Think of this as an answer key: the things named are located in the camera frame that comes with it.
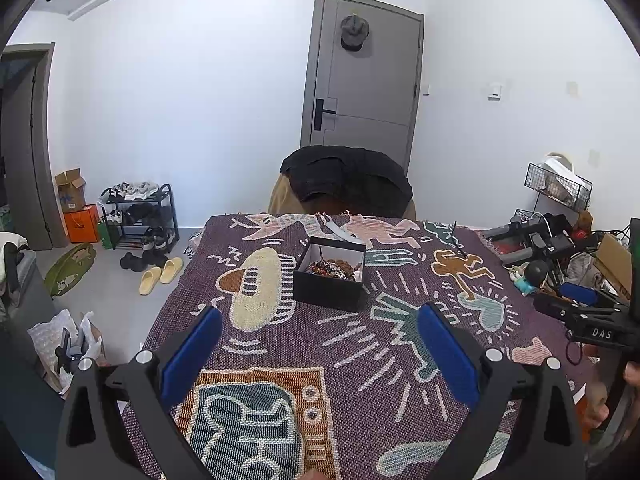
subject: blue object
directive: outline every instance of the blue object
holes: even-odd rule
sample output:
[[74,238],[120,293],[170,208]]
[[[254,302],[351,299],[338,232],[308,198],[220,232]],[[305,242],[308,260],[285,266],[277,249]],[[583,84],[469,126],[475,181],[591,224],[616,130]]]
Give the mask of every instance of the blue object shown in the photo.
[[212,308],[180,345],[162,372],[160,403],[168,412],[180,404],[222,334],[222,314]]
[[447,386],[459,402],[470,409],[478,403],[478,372],[449,328],[428,305],[420,307],[417,316],[418,333],[429,349]]
[[558,288],[558,292],[566,298],[575,300],[588,306],[595,305],[598,302],[598,295],[592,288],[586,288],[573,283],[563,283]]
[[525,278],[518,278],[513,285],[522,292],[525,296],[528,296],[532,292],[536,292],[538,290],[537,287],[531,285]]

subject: wire basket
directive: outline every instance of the wire basket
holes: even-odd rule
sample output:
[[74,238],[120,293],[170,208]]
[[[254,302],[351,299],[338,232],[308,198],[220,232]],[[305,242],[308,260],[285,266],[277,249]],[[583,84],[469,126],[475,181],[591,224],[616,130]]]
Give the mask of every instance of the wire basket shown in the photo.
[[526,211],[524,209],[516,209],[516,213],[514,215],[516,218],[519,218],[521,221],[526,222],[531,220],[533,216],[533,211]]
[[588,180],[582,177],[580,179],[584,184],[535,164],[529,164],[524,185],[579,213],[588,208],[593,187]]

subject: white cable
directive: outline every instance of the white cable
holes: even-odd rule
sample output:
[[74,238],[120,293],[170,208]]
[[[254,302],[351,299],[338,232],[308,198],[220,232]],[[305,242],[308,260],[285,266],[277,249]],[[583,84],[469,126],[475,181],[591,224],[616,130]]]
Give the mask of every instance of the white cable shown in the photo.
[[546,221],[545,216],[544,216],[542,213],[539,213],[539,212],[537,212],[537,211],[536,211],[535,213],[533,213],[531,216],[533,217],[533,216],[535,216],[535,215],[538,215],[540,218],[542,218],[542,219],[545,221],[546,228],[547,228],[547,229],[548,229],[548,231],[549,231],[549,236],[553,238],[554,236],[551,234],[551,227],[549,227],[549,222],[547,222],[547,221]]

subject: yellow slipper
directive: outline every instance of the yellow slipper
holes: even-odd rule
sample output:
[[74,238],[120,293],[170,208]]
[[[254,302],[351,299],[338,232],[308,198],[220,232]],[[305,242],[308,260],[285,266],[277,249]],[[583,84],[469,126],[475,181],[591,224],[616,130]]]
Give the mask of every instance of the yellow slipper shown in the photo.
[[162,271],[162,276],[160,276],[160,283],[171,283],[171,281],[176,277],[180,269],[182,268],[182,258],[180,256],[176,256],[175,258],[171,258],[167,260],[164,264],[164,270]]
[[156,283],[160,279],[160,275],[162,274],[162,269],[160,267],[151,267],[149,270],[145,270],[145,273],[142,275],[142,280],[140,280],[140,288],[138,292],[143,296],[146,296],[156,286]]

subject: door handle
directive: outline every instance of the door handle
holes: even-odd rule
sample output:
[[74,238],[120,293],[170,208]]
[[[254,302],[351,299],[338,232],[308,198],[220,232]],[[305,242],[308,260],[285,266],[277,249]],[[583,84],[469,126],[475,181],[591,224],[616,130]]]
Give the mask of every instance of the door handle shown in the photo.
[[336,114],[335,110],[324,109],[324,99],[316,99],[316,111],[314,113],[314,131],[322,130],[322,114]]

